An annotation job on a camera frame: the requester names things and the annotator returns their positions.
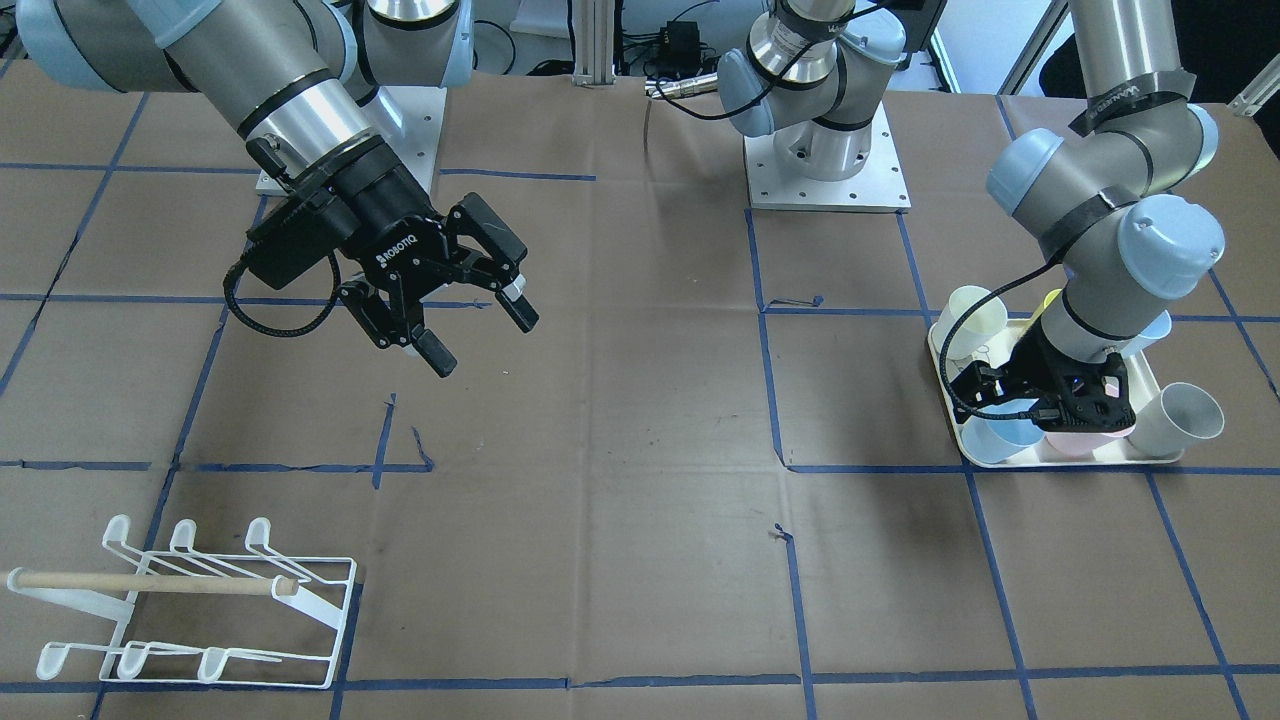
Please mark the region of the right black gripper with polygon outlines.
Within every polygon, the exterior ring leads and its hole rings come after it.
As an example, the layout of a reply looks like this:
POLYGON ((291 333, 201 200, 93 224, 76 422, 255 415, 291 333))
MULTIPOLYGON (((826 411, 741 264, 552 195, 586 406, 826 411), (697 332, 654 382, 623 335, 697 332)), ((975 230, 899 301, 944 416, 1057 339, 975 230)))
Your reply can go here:
POLYGON ((291 195, 308 199, 319 190, 342 200, 349 219, 340 246, 317 263, 333 278, 323 310, 291 336, 314 332, 343 305, 374 345, 404 346, 447 378, 457 360, 428 327, 422 301, 430 293, 471 284, 493 293, 524 333, 538 324, 520 270, 529 250, 477 193, 436 211, 390 146, 372 136, 346 141, 291 177, 291 195))

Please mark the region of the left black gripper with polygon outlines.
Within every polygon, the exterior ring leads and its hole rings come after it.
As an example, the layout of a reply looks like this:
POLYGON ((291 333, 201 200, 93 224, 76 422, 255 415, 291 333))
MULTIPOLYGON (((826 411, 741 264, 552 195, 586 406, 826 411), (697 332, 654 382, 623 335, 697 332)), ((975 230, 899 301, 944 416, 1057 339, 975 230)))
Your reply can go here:
MULTIPOLYGON (((1043 430, 1105 433, 1133 427, 1137 421, 1128 397, 1126 366, 1116 352, 1107 354, 1103 363, 1082 363, 1053 347, 1041 325, 1030 325, 1002 368, 1034 389, 1036 404, 1020 418, 1043 430)), ((992 410, 964 413, 954 407, 957 423, 973 415, 991 419, 992 410)))

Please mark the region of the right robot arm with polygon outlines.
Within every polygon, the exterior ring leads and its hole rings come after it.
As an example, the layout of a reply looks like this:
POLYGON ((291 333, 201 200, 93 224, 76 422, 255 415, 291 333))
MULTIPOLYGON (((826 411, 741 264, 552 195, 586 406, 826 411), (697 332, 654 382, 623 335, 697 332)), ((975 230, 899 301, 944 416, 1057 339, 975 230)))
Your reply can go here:
POLYGON ((440 377, 454 356, 422 301, 451 284, 495 295, 522 332, 527 247, 476 193, 439 213, 388 140, 388 87, 444 88, 474 68, 467 1, 18 1, 29 58, 59 83, 104 92, 204 95, 284 201, 247 233, 223 293, 246 273, 282 290, 328 263, 342 304, 381 348, 415 351, 440 377))

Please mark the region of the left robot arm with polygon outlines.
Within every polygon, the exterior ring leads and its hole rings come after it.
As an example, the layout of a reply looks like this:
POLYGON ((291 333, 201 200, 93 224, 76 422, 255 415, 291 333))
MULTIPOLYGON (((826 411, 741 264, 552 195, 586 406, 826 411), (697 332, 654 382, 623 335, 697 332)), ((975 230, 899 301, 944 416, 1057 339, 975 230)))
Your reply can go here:
MULTIPOLYGON (((1190 101, 1194 76, 1178 49, 1167 1, 1069 5, 1088 104, 1076 141, 1034 129, 991 168, 989 196, 1069 279, 1012 346, 1006 363, 972 360, 943 383, 957 423, 1000 420, 1000 406, 1047 432, 1133 427, 1121 350, 1197 287, 1225 249, 1216 218, 1172 195, 1203 169, 1219 137, 1190 101)), ((795 165, 836 181, 822 155, 864 150, 906 32, 888 3, 774 1, 717 67, 723 115, 746 137, 795 135, 795 165)))

